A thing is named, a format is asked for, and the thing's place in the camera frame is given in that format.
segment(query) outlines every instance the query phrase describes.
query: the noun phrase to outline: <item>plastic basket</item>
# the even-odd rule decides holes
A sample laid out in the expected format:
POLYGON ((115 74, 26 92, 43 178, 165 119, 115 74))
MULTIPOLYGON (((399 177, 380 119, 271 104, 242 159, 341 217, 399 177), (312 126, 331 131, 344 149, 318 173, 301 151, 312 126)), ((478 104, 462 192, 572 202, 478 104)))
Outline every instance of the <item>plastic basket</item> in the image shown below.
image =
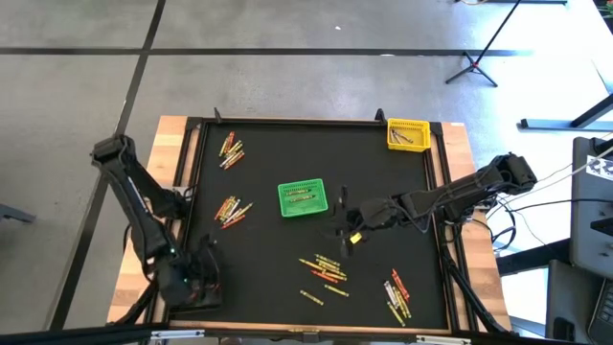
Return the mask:
POLYGON ((427 121, 389 119, 387 122, 387 148, 389 150, 410 150, 423 152, 430 149, 430 123, 427 121), (404 139, 396 141, 392 136, 392 129, 411 139, 408 143, 404 139))
POLYGON ((321 178, 280 184, 279 202, 285 218, 312 215, 328 210, 324 181, 321 178))

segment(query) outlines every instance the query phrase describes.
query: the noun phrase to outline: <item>concrete floor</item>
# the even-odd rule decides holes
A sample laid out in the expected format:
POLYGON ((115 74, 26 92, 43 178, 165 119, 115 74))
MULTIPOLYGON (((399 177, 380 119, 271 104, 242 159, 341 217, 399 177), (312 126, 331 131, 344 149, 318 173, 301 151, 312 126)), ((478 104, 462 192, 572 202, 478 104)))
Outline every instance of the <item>concrete floor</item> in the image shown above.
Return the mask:
MULTIPOLYGON (((155 3, 5 0, 0 46, 140 47, 155 3)), ((443 0, 168 0, 154 47, 479 49, 510 8, 443 0)), ((466 123, 477 166, 512 150, 544 177, 570 163, 572 138, 581 134, 519 132, 517 121, 571 119, 606 96, 591 60, 572 49, 580 42, 567 33, 571 16, 563 6, 522 5, 495 48, 536 54, 485 58, 482 67, 498 88, 477 75, 445 85, 465 66, 459 57, 150 57, 126 133, 146 164, 160 115, 208 116, 217 106, 225 116, 369 119, 382 107, 388 117, 466 123)), ((113 132, 136 59, 0 56, 0 202, 38 216, 32 225, 0 222, 0 333, 44 327, 97 176, 88 153, 113 132)), ((516 206, 569 194, 570 181, 563 181, 516 206)), ((551 242, 568 236, 568 210, 525 215, 551 242)), ((493 218, 492 228, 506 221, 493 218)), ((103 324, 125 224, 107 194, 67 327, 103 324)), ((514 246, 537 245, 521 225, 514 246)), ((542 285, 527 277, 523 286, 534 279, 542 285)), ((544 321, 544 301, 527 303, 507 281, 510 312, 544 321)))

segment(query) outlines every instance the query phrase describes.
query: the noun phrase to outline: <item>wooden frame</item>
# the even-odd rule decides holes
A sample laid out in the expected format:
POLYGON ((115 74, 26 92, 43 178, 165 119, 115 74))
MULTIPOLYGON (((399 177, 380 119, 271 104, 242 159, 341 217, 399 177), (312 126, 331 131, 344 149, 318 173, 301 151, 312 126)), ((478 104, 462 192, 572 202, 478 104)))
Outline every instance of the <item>wooden frame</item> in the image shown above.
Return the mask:
MULTIPOLYGON (((188 118, 185 116, 162 116, 158 124, 153 147, 148 160, 148 172, 165 187, 171 187, 177 168, 179 152, 183 142, 185 126, 188 118)), ((186 157, 185 170, 181 178, 180 186, 188 184, 189 174, 192 170, 194 150, 198 131, 193 131, 189 141, 188 154, 186 157)), ((463 124, 443 123, 443 139, 447 153, 447 162, 452 180, 474 173, 472 154, 467 140, 465 126, 463 124)), ((443 170, 439 159, 439 148, 436 140, 432 140, 432 156, 437 185, 443 184, 443 170)), ((475 218, 485 221, 485 217, 476 214, 475 218)), ((179 228, 179 222, 172 225, 173 231, 179 228)), ((500 276, 491 249, 489 232, 483 226, 475 223, 466 224, 463 228, 462 238, 465 246, 466 263, 470 282, 496 320, 505 328, 511 328, 511 322, 505 307, 500 276)), ((455 251, 449 245, 452 256, 455 251)), ((142 276, 141 264, 136 258, 132 245, 128 245, 119 277, 115 286, 115 293, 109 309, 107 320, 114 321, 122 317, 138 299, 147 287, 148 282, 142 276)), ((454 295, 458 309, 460 328, 468 330, 465 312, 465 301, 460 289, 454 283, 454 295)), ((163 320, 163 301, 158 299, 153 314, 153 321, 163 320)), ((450 330, 422 330, 422 329, 399 329, 399 328, 369 328, 369 327, 341 327, 341 326, 315 326, 315 325, 284 325, 284 324, 255 324, 255 323, 229 323, 207 321, 171 321, 172 327, 180 328, 204 328, 218 330, 242 330, 242 331, 278 331, 278 332, 332 332, 350 334, 450 334, 450 330)))

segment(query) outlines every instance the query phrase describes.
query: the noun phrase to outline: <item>black mat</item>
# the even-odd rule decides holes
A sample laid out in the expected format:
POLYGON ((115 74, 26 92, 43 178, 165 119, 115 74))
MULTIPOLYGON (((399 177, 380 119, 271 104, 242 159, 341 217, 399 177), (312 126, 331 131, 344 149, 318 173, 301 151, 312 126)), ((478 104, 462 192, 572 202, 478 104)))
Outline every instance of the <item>black mat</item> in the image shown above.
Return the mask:
POLYGON ((442 275, 434 234, 416 229, 378 231, 354 256, 341 261, 349 276, 338 285, 345 298, 323 287, 298 258, 319 253, 340 261, 338 241, 319 232, 328 213, 282 218, 277 186, 311 178, 324 180, 331 205, 339 187, 349 187, 350 205, 374 196, 426 189, 422 153, 388 150, 381 126, 208 125, 198 198, 188 246, 214 230, 222 252, 224 305, 221 310, 173 313, 177 320, 248 323, 399 327, 388 309, 383 280, 395 268, 411 294, 407 327, 447 329, 442 275), (230 130, 244 143, 244 158, 219 168, 219 148, 230 130), (230 195, 254 207, 241 223, 217 230, 213 221, 230 195), (303 297, 304 289, 325 302, 303 297))

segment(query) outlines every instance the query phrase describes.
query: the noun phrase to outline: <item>green basket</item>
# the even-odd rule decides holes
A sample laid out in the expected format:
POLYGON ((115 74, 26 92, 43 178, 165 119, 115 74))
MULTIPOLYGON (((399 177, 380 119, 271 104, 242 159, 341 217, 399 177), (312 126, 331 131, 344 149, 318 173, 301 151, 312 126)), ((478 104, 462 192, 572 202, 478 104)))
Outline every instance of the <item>green basket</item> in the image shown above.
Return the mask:
POLYGON ((285 218, 312 215, 328 210, 324 181, 321 178, 284 183, 277 189, 281 215, 285 218))

